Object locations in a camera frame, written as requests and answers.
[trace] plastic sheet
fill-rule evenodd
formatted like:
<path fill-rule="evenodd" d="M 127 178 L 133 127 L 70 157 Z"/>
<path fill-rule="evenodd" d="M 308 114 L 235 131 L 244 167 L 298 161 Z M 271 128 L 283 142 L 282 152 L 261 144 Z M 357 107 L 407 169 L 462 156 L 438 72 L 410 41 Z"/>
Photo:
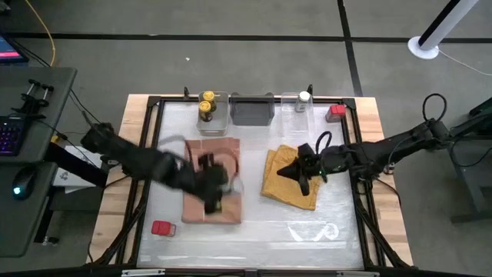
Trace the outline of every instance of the plastic sheet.
<path fill-rule="evenodd" d="M 180 134 L 206 139 L 195 128 L 197 103 L 166 103 L 160 138 Z M 340 123 L 326 123 L 329 104 L 314 104 L 317 138 L 333 133 L 332 145 L 343 144 Z M 230 125 L 228 136 L 241 140 L 240 177 L 244 184 L 240 225 L 198 225 L 181 222 L 182 192 L 151 184 L 139 249 L 138 267 L 361 269 L 363 262 L 346 172 L 329 175 L 317 197 L 315 211 L 306 211 L 260 196 L 268 149 L 300 145 L 308 138 L 289 136 L 282 127 L 280 105 L 270 126 Z M 184 154 L 183 142 L 160 150 Z M 172 238 L 151 234 L 154 220 L 176 224 Z"/>

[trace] yellow cable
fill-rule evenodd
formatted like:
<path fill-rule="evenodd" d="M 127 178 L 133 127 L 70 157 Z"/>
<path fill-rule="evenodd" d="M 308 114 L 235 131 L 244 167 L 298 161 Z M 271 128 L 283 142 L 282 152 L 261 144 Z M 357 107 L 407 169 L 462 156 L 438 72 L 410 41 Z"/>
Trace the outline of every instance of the yellow cable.
<path fill-rule="evenodd" d="M 49 32 L 48 27 L 46 27 L 46 24 L 41 19 L 41 16 L 38 15 L 38 12 L 31 5 L 31 2 L 29 0 L 25 0 L 25 3 L 29 6 L 29 8 L 31 8 L 32 12 L 34 12 L 39 22 L 41 22 L 41 25 L 45 27 L 46 33 L 48 33 L 49 40 L 52 43 L 52 62 L 49 63 L 49 66 L 53 66 L 53 63 L 55 63 L 56 49 L 55 49 L 55 42 L 53 42 L 52 34 Z"/>

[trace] wooden table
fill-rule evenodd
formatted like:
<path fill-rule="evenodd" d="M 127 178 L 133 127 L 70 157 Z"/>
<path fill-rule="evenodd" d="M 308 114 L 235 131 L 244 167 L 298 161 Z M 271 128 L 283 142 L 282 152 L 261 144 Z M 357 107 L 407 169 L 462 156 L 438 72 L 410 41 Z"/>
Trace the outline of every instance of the wooden table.
<path fill-rule="evenodd" d="M 140 140 L 141 130 L 143 126 L 145 109 L 149 95 L 129 95 L 123 120 L 121 122 L 119 135 L 136 145 Z M 357 104 L 357 115 L 363 141 L 376 142 L 384 138 L 377 104 L 375 98 L 363 97 L 355 98 Z M 151 120 L 149 129 L 148 144 L 150 145 L 152 130 L 154 129 L 154 120 L 157 109 Z M 349 124 L 351 131 L 351 140 L 354 141 L 352 124 Z M 121 170 L 112 169 L 108 182 L 119 179 L 123 176 Z M 381 180 L 394 187 L 393 177 L 381 175 Z M 91 242 L 91 254 L 94 259 L 97 259 L 106 250 L 107 247 L 115 239 L 121 229 L 123 218 L 125 216 L 125 207 L 128 201 L 128 193 L 130 188 L 130 179 L 117 182 L 105 190 L 99 209 L 98 220 L 95 225 L 94 234 Z M 136 201 L 140 199 L 141 187 L 139 186 Z M 393 249 L 398 255 L 408 264 L 412 264 L 410 249 L 408 247 L 407 234 L 405 232 L 404 221 L 401 215 L 398 198 L 388 187 L 382 185 L 378 181 L 374 181 L 374 203 L 377 213 L 377 220 L 383 236 L 388 240 Z M 127 241 L 124 261 L 126 262 L 131 253 L 133 238 L 135 234 L 132 232 Z M 369 247 L 371 250 L 371 258 L 376 261 L 374 243 L 369 239 Z"/>

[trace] jar with yellow lid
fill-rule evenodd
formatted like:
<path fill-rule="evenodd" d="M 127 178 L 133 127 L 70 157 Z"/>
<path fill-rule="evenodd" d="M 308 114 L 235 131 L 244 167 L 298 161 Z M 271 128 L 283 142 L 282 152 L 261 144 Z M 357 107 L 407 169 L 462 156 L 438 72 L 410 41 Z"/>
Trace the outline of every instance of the jar with yellow lid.
<path fill-rule="evenodd" d="M 198 106 L 199 108 L 199 115 L 200 119 L 209 122 L 212 120 L 212 112 L 211 112 L 211 105 L 210 102 L 208 101 L 202 101 L 200 102 L 200 105 Z"/>
<path fill-rule="evenodd" d="M 213 91 L 206 91 L 203 93 L 203 99 L 210 103 L 210 112 L 215 112 L 217 109 L 217 104 L 215 104 L 215 94 Z"/>

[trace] white pole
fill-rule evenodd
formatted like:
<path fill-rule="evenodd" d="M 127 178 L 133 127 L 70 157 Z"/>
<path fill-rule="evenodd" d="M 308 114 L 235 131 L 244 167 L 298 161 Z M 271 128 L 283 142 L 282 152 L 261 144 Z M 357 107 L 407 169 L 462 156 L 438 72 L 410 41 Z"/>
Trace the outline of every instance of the white pole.
<path fill-rule="evenodd" d="M 451 0 L 421 37 L 408 42 L 408 49 L 418 58 L 432 59 L 439 54 L 439 43 L 454 26 L 477 4 L 478 0 Z"/>

